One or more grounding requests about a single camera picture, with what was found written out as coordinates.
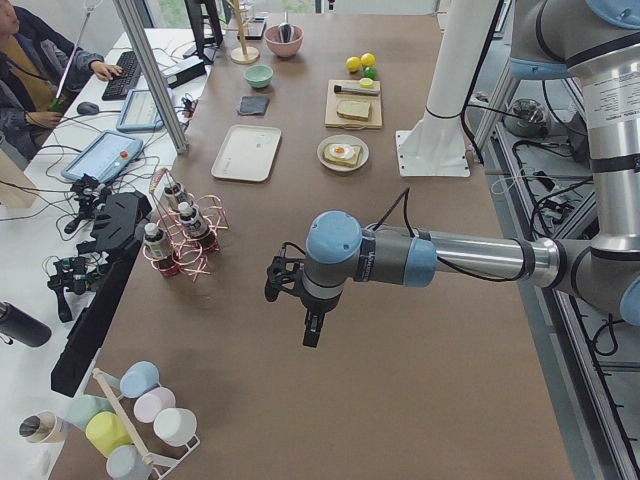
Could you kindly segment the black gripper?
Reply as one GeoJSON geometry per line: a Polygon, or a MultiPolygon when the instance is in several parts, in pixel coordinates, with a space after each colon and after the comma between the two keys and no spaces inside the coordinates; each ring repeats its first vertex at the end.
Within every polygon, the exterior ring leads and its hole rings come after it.
{"type": "Polygon", "coordinates": [[[342,285],[325,287],[302,283],[302,304],[307,308],[303,345],[316,348],[321,336],[324,314],[333,310],[340,300],[342,285]]]}

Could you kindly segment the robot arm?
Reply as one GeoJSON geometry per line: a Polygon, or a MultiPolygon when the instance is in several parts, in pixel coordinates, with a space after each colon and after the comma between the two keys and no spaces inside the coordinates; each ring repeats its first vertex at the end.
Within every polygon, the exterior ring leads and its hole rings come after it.
{"type": "Polygon", "coordinates": [[[491,239],[409,226],[363,228],[343,211],[311,224],[295,289],[317,345],[347,280],[424,287],[439,270],[493,282],[528,280],[629,324],[639,321],[639,5],[520,1],[511,69],[523,79],[575,77],[581,86],[598,233],[590,241],[491,239]]]}

